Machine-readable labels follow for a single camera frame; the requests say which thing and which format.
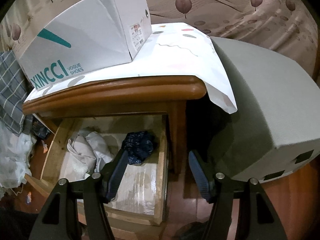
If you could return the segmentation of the pale grey small garment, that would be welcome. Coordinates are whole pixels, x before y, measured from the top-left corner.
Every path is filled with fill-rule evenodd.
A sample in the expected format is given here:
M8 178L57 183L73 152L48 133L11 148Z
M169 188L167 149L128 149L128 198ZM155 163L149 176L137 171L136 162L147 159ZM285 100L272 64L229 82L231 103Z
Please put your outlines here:
M85 139L91 146L97 160L94 171L100 172L106 164L113 160L114 156L109 151L106 141L99 133L91 132L85 136Z

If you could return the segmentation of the beige grey garment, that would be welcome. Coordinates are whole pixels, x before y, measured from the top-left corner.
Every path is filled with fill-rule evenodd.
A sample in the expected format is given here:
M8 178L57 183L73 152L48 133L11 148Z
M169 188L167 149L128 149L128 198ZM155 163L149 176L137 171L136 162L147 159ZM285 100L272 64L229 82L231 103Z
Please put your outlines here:
M69 139L67 150L69 160L66 171L69 180L83 180L94 172L97 159L93 149L83 136L78 135L74 140Z

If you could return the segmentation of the wooden nightstand drawer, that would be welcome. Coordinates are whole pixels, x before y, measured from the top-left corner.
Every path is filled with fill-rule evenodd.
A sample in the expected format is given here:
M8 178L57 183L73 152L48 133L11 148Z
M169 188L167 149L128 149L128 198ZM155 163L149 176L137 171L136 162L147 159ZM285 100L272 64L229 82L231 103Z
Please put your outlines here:
M67 142L84 128L98 132L116 162L106 165L100 181L104 188L104 208L110 219L147 226L159 226L165 217L167 198L167 126L162 115L120 115L65 119L49 146L39 179L25 178L40 194L49 196L66 174ZM154 152L140 164L127 162L122 143L129 133L146 132L154 137Z

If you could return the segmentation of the dark blue sparkly garment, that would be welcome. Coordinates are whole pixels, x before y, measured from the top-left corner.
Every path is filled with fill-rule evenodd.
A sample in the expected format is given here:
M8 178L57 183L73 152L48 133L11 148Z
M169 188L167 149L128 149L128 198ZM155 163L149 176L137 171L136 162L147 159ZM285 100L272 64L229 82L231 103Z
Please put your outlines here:
M153 131L127 133L121 149L127 152L129 165L140 165L159 148L159 139Z

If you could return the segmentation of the dark blue snack bag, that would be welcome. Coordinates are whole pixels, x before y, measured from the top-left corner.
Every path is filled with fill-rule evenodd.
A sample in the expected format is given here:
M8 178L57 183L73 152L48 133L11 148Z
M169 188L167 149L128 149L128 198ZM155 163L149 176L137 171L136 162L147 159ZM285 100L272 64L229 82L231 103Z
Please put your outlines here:
M51 131L40 121L33 121L31 131L41 140L47 139L51 134Z

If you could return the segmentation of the orange blue wrapper on floor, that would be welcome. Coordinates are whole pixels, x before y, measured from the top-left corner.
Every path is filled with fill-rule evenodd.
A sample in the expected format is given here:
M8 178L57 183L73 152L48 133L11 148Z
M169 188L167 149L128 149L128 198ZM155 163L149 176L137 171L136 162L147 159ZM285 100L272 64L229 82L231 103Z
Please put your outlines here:
M32 202L32 194L31 192L28 192L27 196L26 196L26 204L30 205Z

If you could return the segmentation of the brown wooden nightstand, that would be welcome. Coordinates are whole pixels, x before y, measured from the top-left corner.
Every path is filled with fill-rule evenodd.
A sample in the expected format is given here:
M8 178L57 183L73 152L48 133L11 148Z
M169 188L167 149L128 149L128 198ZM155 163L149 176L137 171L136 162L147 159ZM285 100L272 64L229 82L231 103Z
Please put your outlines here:
M150 76L92 81L53 92L23 104L24 114L37 114L54 131L52 122L62 118L84 118L130 114L165 116L170 134L169 167L181 171L186 154L185 111L189 100L207 92L195 76Z

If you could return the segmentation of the white leaf-print sheet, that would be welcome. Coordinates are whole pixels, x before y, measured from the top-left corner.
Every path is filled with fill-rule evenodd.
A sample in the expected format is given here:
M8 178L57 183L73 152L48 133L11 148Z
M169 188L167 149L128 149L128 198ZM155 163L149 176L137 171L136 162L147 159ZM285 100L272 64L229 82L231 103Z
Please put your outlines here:
M29 159L35 142L33 135L21 133L17 136L1 124L1 197L10 189L27 183L25 175L31 175Z

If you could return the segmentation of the grey plaid blanket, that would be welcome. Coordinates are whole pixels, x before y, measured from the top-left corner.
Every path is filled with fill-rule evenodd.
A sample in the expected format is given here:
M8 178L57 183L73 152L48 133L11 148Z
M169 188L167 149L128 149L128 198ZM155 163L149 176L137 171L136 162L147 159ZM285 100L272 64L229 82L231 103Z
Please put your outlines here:
M28 133L33 117L24 115L22 105L30 90L12 51L1 52L1 122L19 136Z

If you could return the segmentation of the white patterned table cover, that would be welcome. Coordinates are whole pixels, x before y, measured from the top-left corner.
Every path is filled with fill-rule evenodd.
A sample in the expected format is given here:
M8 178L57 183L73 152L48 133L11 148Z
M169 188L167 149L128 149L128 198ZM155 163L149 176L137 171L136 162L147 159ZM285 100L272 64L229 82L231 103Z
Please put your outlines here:
M186 23L152 25L153 33L135 59L126 64L95 70L50 86L35 89L26 100L91 81L147 76L195 76L206 86L210 100L232 114L238 108L223 64L209 36Z

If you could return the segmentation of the white XINCCI shoe box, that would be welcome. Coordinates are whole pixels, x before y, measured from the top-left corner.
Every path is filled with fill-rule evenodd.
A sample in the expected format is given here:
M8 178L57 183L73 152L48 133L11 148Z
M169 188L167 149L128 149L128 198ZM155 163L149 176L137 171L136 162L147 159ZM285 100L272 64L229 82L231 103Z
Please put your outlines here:
M36 31L17 57L32 86L130 63L152 33L146 0L81 0Z

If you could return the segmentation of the leaf-pattern curtain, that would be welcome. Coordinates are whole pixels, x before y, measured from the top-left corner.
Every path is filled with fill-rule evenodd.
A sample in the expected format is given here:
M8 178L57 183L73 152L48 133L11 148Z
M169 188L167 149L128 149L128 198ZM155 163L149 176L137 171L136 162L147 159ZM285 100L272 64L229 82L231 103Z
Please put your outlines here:
M1 51L64 0L1 0ZM209 36L232 38L283 54L314 75L319 27L302 0L146 0L152 23L185 22Z

